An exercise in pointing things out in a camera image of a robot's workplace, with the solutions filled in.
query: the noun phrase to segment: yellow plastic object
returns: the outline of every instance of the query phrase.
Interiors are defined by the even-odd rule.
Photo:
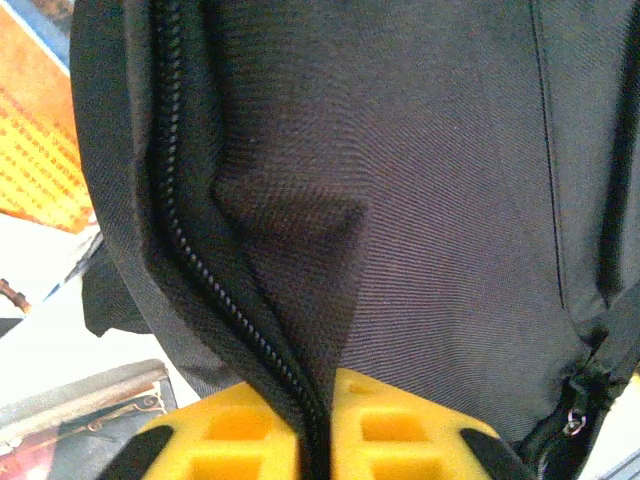
[[[246,383],[158,417],[174,433],[145,480],[297,480],[293,431]]]
[[[460,436],[484,423],[359,373],[337,372],[332,480],[490,480]],[[174,434],[145,480],[297,480],[293,431],[243,383],[158,417]]]
[[[339,369],[331,417],[332,480],[490,480],[460,436],[486,424]]]

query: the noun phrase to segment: metal zipper pull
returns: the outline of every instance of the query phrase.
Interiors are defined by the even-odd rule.
[[[569,410],[567,423],[562,429],[562,433],[569,437],[574,437],[587,425],[587,416],[576,413],[575,409]]]

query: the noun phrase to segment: nylon fabric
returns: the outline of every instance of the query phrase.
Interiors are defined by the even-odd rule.
[[[296,424],[155,238],[146,4],[127,4],[123,28],[87,3],[74,26],[78,133],[118,270],[197,391],[237,381],[222,357]],[[233,239],[225,274],[249,275],[241,296],[325,405],[340,365],[513,442],[554,411],[594,329],[610,330],[607,357],[630,375],[633,242],[618,303],[602,300],[597,269],[631,1],[191,8],[207,49],[190,50],[204,58],[187,76],[187,141],[203,132],[186,149],[189,228],[220,268],[217,242]],[[89,58],[94,38],[105,53]]]

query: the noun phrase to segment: black zipper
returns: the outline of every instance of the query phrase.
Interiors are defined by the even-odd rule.
[[[152,0],[154,57],[154,124],[149,162],[151,193],[156,215],[168,237],[174,256],[196,280],[202,292],[224,313],[223,320],[258,357],[273,379],[295,399],[303,415],[306,439],[303,443],[308,469],[313,478],[329,475],[327,414],[308,379],[297,375],[278,349],[243,314],[216,273],[207,268],[185,235],[175,196],[176,170],[181,130],[184,59],[180,0]]]
[[[518,448],[538,480],[567,480],[579,475],[604,416],[624,388],[624,382],[612,378],[595,350],[586,364],[565,380],[556,410]]]

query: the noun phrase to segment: black backpack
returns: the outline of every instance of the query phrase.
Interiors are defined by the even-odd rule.
[[[631,0],[77,0],[71,43],[138,309],[318,479],[338,366],[578,474],[640,357],[639,75]]]

